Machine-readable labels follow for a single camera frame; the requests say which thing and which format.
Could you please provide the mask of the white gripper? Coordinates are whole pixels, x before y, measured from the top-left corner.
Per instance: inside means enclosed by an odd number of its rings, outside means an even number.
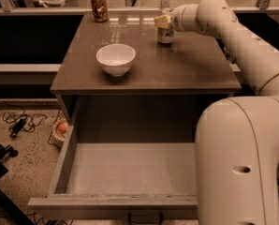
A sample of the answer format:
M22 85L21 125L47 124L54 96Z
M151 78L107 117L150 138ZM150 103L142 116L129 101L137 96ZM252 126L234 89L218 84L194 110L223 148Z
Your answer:
M199 30L197 22L197 9L195 4L182 5L175 8L171 15L160 15L154 18L154 24L158 28L169 29L171 26L178 32L188 32Z

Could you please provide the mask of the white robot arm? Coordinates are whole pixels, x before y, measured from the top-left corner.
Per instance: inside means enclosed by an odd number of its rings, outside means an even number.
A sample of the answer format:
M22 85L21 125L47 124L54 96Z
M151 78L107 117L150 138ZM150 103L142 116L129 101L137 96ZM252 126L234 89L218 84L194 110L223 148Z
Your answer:
M242 25L225 0L155 18L159 28L222 40L254 88L210 105L196 130L199 225L279 225L279 51Z

